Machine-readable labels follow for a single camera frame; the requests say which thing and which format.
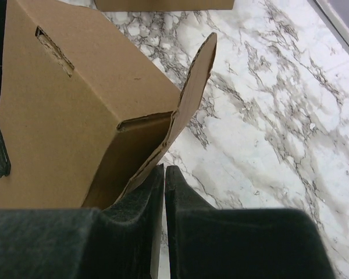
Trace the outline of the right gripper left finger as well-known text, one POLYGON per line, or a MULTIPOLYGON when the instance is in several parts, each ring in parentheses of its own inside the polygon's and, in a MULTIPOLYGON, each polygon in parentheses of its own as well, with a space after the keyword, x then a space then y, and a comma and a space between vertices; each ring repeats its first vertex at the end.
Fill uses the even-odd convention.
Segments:
POLYGON ((0 278, 157 278, 164 167, 105 210, 0 210, 0 278))

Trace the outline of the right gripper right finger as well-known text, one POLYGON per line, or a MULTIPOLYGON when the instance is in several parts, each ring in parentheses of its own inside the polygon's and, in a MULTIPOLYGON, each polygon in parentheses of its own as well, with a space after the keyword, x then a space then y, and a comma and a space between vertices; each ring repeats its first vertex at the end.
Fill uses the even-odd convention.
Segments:
POLYGON ((172 278, 333 278, 314 222, 298 209, 216 209, 179 167, 165 174, 172 278))

